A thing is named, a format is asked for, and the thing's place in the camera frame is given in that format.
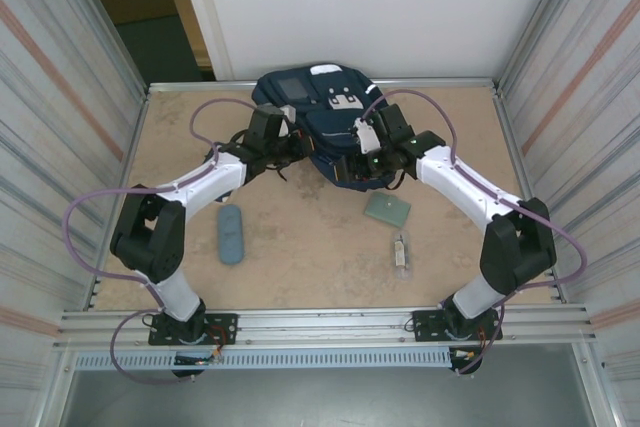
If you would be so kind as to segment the navy blue backpack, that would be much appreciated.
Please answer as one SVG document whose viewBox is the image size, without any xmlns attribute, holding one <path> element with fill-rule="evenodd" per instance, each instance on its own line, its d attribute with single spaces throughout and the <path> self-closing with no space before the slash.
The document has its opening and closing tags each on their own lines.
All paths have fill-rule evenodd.
<svg viewBox="0 0 640 427">
<path fill-rule="evenodd" d="M 357 69 L 318 64 L 267 73 L 257 80 L 251 98 L 257 105 L 290 105 L 296 124 L 314 141 L 312 164 L 337 187 L 366 192 L 393 190 L 396 173 L 369 182 L 338 182 L 334 162 L 356 152 L 354 121 L 382 96 L 380 88 Z"/>
</svg>

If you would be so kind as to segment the green wallet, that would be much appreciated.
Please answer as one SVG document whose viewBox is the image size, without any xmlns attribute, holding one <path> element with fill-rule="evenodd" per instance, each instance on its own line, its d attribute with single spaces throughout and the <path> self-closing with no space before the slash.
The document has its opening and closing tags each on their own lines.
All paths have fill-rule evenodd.
<svg viewBox="0 0 640 427">
<path fill-rule="evenodd" d="M 390 194 L 374 192 L 364 214 L 383 223 L 402 228 L 409 216 L 411 204 Z"/>
</svg>

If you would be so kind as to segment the blue-grey oval glasses case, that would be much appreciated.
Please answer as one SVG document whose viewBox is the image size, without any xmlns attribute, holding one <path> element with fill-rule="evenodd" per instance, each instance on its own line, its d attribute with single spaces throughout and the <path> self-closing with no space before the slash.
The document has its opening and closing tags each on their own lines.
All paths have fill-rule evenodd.
<svg viewBox="0 0 640 427">
<path fill-rule="evenodd" d="M 242 213 L 236 205 L 221 207 L 217 215 L 217 244 L 221 263 L 239 264 L 245 256 Z"/>
</svg>

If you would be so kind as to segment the grey metal sheet panel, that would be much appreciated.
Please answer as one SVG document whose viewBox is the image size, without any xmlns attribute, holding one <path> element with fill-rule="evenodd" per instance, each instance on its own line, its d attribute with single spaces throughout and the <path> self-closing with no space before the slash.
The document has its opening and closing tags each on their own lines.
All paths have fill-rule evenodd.
<svg viewBox="0 0 640 427">
<path fill-rule="evenodd" d="M 566 345 L 496 346 L 480 369 L 207 372 L 138 385 L 75 375 L 62 427 L 595 427 Z"/>
</svg>

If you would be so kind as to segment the thin aluminium table edge rail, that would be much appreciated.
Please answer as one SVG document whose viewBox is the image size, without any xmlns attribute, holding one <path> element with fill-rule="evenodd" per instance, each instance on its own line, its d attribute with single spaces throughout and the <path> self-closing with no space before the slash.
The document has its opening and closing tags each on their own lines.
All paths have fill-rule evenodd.
<svg viewBox="0 0 640 427">
<path fill-rule="evenodd" d="M 379 87 L 386 88 L 493 88 L 495 81 L 485 77 L 437 77 L 374 79 Z M 255 81 L 207 81 L 207 82 L 155 82 L 149 86 L 156 92 L 209 92 L 252 91 Z"/>
</svg>

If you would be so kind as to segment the right aluminium table side rail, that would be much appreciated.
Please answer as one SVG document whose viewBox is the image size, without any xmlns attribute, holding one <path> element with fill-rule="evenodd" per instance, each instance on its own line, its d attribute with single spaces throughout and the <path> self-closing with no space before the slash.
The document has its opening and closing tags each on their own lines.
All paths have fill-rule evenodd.
<svg viewBox="0 0 640 427">
<path fill-rule="evenodd" d="M 498 87 L 493 87 L 492 89 L 492 100 L 496 109 L 503 136 L 506 141 L 507 150 L 522 196 L 525 199 L 534 197 L 535 194 L 533 192 L 532 184 L 529 180 L 528 172 L 524 163 L 524 156 L 517 142 L 516 135 L 513 130 L 513 125 L 503 98 L 503 93 Z M 562 287 L 557 283 L 556 267 L 551 267 L 550 269 L 545 271 L 541 282 L 552 282 L 551 285 L 546 286 L 546 289 L 549 291 L 550 300 L 553 303 L 565 304 L 567 302 Z"/>
</svg>

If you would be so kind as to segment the aluminium table side rail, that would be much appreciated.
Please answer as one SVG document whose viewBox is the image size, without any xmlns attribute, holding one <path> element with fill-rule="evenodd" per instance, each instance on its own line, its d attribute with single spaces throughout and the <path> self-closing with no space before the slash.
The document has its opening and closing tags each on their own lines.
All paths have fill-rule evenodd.
<svg viewBox="0 0 640 427">
<path fill-rule="evenodd" d="M 150 100 L 151 93 L 149 92 L 149 90 L 146 90 L 143 101 L 140 104 L 139 113 L 136 117 L 133 133 L 130 140 L 128 141 L 128 144 L 126 145 L 127 149 L 125 150 L 125 157 L 120 168 L 119 177 L 116 181 L 117 188 L 129 188 L 131 185 L 131 171 L 142 134 L 144 121 L 148 112 Z M 130 286 L 133 286 L 134 289 L 138 290 L 144 289 L 144 287 L 140 286 L 140 284 L 137 282 L 122 279 L 113 279 L 104 276 L 104 273 L 115 273 L 125 276 L 133 275 L 133 273 L 126 267 L 123 267 L 121 262 L 117 258 L 113 257 L 110 252 L 110 241 L 119 217 L 123 198 L 123 194 L 112 194 L 110 196 L 107 196 L 107 200 L 109 201 L 108 206 L 111 208 L 111 210 L 109 212 L 108 222 L 103 234 L 99 256 L 95 263 L 95 268 L 99 270 L 100 276 L 94 275 L 91 279 L 91 283 L 87 287 L 86 301 L 83 307 L 84 311 L 98 310 L 101 305 L 105 303 L 105 295 L 103 294 L 104 289 L 106 287 L 109 287 L 112 283 L 115 284 L 116 291 L 121 294 L 124 294 L 125 290 Z"/>
<path fill-rule="evenodd" d="M 534 197 L 535 194 L 533 192 L 532 184 L 529 180 L 528 172 L 524 163 L 524 156 L 517 142 L 516 135 L 513 130 L 513 125 L 503 98 L 503 93 L 498 87 L 493 87 L 492 89 L 492 100 L 496 109 L 503 136 L 506 141 L 507 150 L 522 196 L 525 199 Z M 556 267 L 551 267 L 550 269 L 545 271 L 541 282 L 552 282 L 551 285 L 546 286 L 546 289 L 549 291 L 550 300 L 553 303 L 565 304 L 567 302 L 562 287 L 557 283 Z"/>
</svg>

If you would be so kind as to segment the left aluminium table side rail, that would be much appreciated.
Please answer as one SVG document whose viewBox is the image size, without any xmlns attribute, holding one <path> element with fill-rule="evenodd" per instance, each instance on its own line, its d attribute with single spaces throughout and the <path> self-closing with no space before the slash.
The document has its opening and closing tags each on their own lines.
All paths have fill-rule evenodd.
<svg viewBox="0 0 640 427">
<path fill-rule="evenodd" d="M 131 185 L 131 171 L 142 134 L 144 121 L 148 112 L 150 100 L 151 93 L 149 92 L 149 90 L 146 90 L 143 101 L 140 104 L 139 113 L 136 117 L 133 133 L 130 140 L 128 141 L 128 144 L 126 145 L 127 149 L 125 150 L 125 157 L 120 168 L 119 177 L 116 181 L 117 188 L 129 188 Z M 140 286 L 140 284 L 137 282 L 122 279 L 113 279 L 104 276 L 104 273 L 115 273 L 125 276 L 133 275 L 133 273 L 126 267 L 123 267 L 121 262 L 117 258 L 113 257 L 110 252 L 110 241 L 119 217 L 123 198 L 123 194 L 112 194 L 110 196 L 107 196 L 107 200 L 109 201 L 108 206 L 111 208 L 111 210 L 109 212 L 108 222 L 103 234 L 99 256 L 95 263 L 95 268 L 99 270 L 100 276 L 94 275 L 91 279 L 91 283 L 87 287 L 86 301 L 83 307 L 84 311 L 98 310 L 101 305 L 105 303 L 105 295 L 103 294 L 104 289 L 106 287 L 109 287 L 112 283 L 115 284 L 116 291 L 121 294 L 124 294 L 125 290 L 130 286 L 133 286 L 134 289 L 138 290 L 144 289 L 144 287 Z"/>
</svg>

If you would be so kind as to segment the white door frame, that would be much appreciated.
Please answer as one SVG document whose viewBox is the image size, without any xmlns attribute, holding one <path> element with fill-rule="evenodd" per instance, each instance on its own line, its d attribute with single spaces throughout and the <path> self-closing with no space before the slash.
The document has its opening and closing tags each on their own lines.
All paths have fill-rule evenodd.
<svg viewBox="0 0 640 427">
<path fill-rule="evenodd" d="M 236 79 L 214 0 L 190 0 L 213 73 L 218 81 Z"/>
</svg>

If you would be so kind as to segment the wide aluminium mounting rail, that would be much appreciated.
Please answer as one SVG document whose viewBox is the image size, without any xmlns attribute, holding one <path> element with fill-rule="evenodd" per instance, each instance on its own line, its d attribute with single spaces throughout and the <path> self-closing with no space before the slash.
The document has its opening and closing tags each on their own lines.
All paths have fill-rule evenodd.
<svg viewBox="0 0 640 427">
<path fill-rule="evenodd" d="M 369 309 L 238 310 L 226 334 L 236 349 L 392 347 L 415 342 L 414 307 Z M 63 315 L 53 347 L 98 351 L 128 311 L 69 312 Z M 574 344 L 596 341 L 595 329 L 580 304 L 508 304 L 500 344 Z"/>
</svg>

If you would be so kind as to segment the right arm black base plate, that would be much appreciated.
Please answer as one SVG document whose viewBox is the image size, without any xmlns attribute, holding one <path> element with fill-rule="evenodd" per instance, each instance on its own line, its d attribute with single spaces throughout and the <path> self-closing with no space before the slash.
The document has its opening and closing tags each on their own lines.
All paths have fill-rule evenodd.
<svg viewBox="0 0 640 427">
<path fill-rule="evenodd" d="M 444 310 L 414 311 L 409 323 L 412 325 L 417 342 L 480 341 L 480 334 L 489 340 L 503 338 L 502 328 L 498 326 L 499 315 L 494 309 L 474 319 L 454 318 Z"/>
</svg>

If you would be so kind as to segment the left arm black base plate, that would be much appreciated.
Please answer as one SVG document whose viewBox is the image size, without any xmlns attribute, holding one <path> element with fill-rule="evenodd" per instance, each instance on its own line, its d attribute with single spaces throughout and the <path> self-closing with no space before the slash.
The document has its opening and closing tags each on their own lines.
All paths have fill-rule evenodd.
<svg viewBox="0 0 640 427">
<path fill-rule="evenodd" d="M 196 312 L 185 322 L 167 314 L 152 316 L 148 344 L 151 346 L 233 345 L 239 317 L 229 313 Z"/>
</svg>

